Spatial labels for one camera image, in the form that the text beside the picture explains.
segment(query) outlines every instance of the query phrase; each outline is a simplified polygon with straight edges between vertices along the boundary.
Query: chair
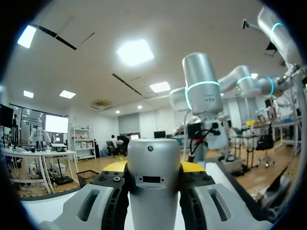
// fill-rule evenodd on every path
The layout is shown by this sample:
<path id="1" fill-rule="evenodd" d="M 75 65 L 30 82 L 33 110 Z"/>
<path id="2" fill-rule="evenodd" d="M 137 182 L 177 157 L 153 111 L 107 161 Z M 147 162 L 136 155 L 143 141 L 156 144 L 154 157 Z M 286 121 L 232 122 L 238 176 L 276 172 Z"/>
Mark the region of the chair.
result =
<path id="1" fill-rule="evenodd" d="M 275 160 L 268 156 L 268 150 L 272 149 L 273 147 L 274 147 L 274 140 L 273 140 L 273 136 L 272 136 L 272 124 L 270 124 L 268 134 L 261 136 L 260 139 L 257 141 L 256 150 L 265 151 L 265 156 L 261 157 L 258 160 L 258 166 L 259 166 L 260 162 L 262 162 L 262 161 L 265 162 L 266 168 L 269 167 L 270 161 L 272 161 L 273 164 L 275 164 Z"/>
<path id="2" fill-rule="evenodd" d="M 109 153 L 111 153 L 111 158 L 115 158 L 115 157 L 113 156 L 113 153 L 115 153 L 116 151 L 115 151 L 115 147 L 114 147 L 113 142 L 110 141 L 110 140 L 108 140 L 108 141 L 106 142 L 106 145 L 107 145 L 107 150 L 109 151 Z"/>

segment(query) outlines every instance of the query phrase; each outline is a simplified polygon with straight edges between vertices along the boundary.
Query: trash bin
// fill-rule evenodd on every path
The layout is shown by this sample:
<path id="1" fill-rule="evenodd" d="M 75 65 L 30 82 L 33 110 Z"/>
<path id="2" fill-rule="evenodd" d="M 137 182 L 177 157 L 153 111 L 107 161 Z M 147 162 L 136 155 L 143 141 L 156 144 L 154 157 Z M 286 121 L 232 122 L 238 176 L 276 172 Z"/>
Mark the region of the trash bin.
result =
<path id="1" fill-rule="evenodd" d="M 95 180 L 95 177 L 98 176 L 99 173 L 93 170 L 86 170 L 83 172 L 78 172 L 77 175 L 80 187 L 83 188 L 87 184 L 92 184 Z"/>

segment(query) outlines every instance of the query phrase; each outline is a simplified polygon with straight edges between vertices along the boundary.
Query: monitor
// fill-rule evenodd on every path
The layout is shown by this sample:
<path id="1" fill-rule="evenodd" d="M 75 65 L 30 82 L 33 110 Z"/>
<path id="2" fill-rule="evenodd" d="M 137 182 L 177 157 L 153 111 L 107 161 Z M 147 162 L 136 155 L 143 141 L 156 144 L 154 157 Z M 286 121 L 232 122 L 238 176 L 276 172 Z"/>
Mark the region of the monitor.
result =
<path id="1" fill-rule="evenodd" d="M 45 130 L 46 132 L 50 133 L 67 133 L 68 118 L 61 116 L 46 115 Z"/>
<path id="2" fill-rule="evenodd" d="M 131 140 L 138 140 L 139 139 L 139 135 L 131 135 Z"/>
<path id="3" fill-rule="evenodd" d="M 125 138 L 125 135 L 119 135 L 119 136 L 117 136 L 117 140 L 124 140 L 124 138 Z"/>
<path id="4" fill-rule="evenodd" d="M 165 131 L 153 132 L 154 138 L 166 138 Z"/>
<path id="5" fill-rule="evenodd" d="M 0 126 L 11 128 L 13 123 L 13 113 L 14 110 L 12 108 L 0 104 Z"/>

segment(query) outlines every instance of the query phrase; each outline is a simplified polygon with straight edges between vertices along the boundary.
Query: person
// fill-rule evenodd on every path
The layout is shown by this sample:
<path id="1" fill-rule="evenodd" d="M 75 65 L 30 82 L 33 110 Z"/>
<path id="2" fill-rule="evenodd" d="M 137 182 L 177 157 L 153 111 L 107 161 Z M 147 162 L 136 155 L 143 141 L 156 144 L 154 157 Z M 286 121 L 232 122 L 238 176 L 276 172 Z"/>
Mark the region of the person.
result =
<path id="1" fill-rule="evenodd" d="M 125 149 L 125 157 L 128 155 L 128 144 L 131 138 L 131 134 L 127 134 L 124 138 L 123 147 Z"/>
<path id="2" fill-rule="evenodd" d="M 111 137 L 112 137 L 111 141 L 112 141 L 112 143 L 113 143 L 113 146 L 114 146 L 115 152 L 118 152 L 118 149 L 117 149 L 117 143 L 116 143 L 115 136 L 114 136 L 114 135 L 112 135 Z"/>

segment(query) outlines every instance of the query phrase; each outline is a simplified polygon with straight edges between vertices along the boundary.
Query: desk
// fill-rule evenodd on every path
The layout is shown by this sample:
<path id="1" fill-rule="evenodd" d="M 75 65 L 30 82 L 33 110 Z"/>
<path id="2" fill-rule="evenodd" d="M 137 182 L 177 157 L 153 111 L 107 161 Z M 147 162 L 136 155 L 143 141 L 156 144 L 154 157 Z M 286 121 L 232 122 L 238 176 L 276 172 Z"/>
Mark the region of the desk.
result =
<path id="1" fill-rule="evenodd" d="M 4 156 L 10 156 L 10 157 L 19 157 L 19 158 L 37 158 L 38 162 L 39 162 L 39 167 L 40 167 L 40 171 L 42 173 L 42 177 L 43 179 L 34 179 L 34 180 L 29 180 L 29 179 L 12 179 L 11 181 L 13 182 L 18 182 L 18 183 L 38 183 L 38 182 L 43 182 L 46 186 L 46 189 L 48 191 L 48 193 L 50 193 L 50 189 L 48 187 L 48 182 L 46 179 L 46 175 L 45 175 L 45 169 L 43 167 L 43 162 L 42 162 L 42 152 L 27 152 L 27 151 L 22 151 L 22 152 L 15 152 L 12 151 L 10 149 L 7 148 L 1 148 L 1 152 Z"/>
<path id="2" fill-rule="evenodd" d="M 74 158 L 74 161 L 75 161 L 75 166 L 76 166 L 76 171 L 77 173 L 79 172 L 79 169 L 78 169 L 78 161 L 77 161 L 77 157 L 76 157 L 76 152 L 75 151 L 70 151 L 70 150 L 67 150 L 66 152 L 55 152 L 55 151 L 52 151 L 52 152 L 41 152 L 41 155 L 42 155 L 42 159 L 43 159 L 43 162 L 44 162 L 44 166 L 45 166 L 45 170 L 46 170 L 46 175 L 47 175 L 47 179 L 48 179 L 48 183 L 49 183 L 49 186 L 51 188 L 51 190 L 54 192 L 54 189 L 53 189 L 53 185 L 52 185 L 52 182 L 50 180 L 50 177 L 49 177 L 49 173 L 48 173 L 48 167 L 47 167 L 47 164 L 46 164 L 46 158 L 53 158 L 53 157 L 56 157 L 56 158 L 59 158 L 59 157 L 67 157 L 67 160 L 68 160 L 68 166 L 69 166 L 69 170 L 70 170 L 70 173 L 71 173 L 71 178 L 78 182 L 76 179 L 74 179 L 73 175 L 72 175 L 72 171 L 71 171 L 71 163 L 70 163 L 70 160 L 69 160 L 69 156 L 70 155 L 73 155 L 73 158 Z"/>
<path id="3" fill-rule="evenodd" d="M 280 121 L 280 122 L 273 122 L 272 123 L 272 129 L 273 129 L 273 140 L 274 142 L 275 140 L 275 128 L 279 128 L 280 129 L 280 144 L 273 147 L 273 151 L 275 151 L 276 149 L 280 148 L 284 143 L 287 145 L 294 145 L 294 151 L 295 151 L 295 155 L 297 155 L 297 153 L 299 152 L 299 148 L 298 148 L 298 144 L 302 143 L 301 140 L 298 140 L 298 124 L 301 121 L 301 119 L 299 119 L 298 121 L 291 121 L 291 122 L 287 122 L 285 123 L 284 121 Z M 289 126 L 294 126 L 294 140 L 284 140 L 283 139 L 283 128 L 285 127 L 289 127 Z"/>
<path id="4" fill-rule="evenodd" d="M 246 139 L 247 141 L 247 149 L 246 149 L 246 152 L 247 152 L 247 159 L 246 159 L 246 165 L 243 165 L 243 171 L 246 173 L 247 171 L 249 171 L 250 169 L 252 168 L 255 168 L 257 167 L 258 165 L 253 165 L 254 163 L 254 138 L 258 138 L 260 137 L 260 135 L 254 135 L 254 134 L 251 134 L 251 135 L 237 135 L 237 136 L 233 136 L 232 138 L 235 139 L 235 144 L 236 144 L 236 138 L 239 138 L 239 148 L 235 146 L 235 157 L 236 157 L 236 150 L 239 149 L 239 157 L 241 157 L 241 139 Z M 251 148 L 248 146 L 248 141 L 252 139 L 252 146 Z M 249 153 L 251 152 L 251 165 L 250 167 L 248 167 L 248 159 L 249 159 Z"/>

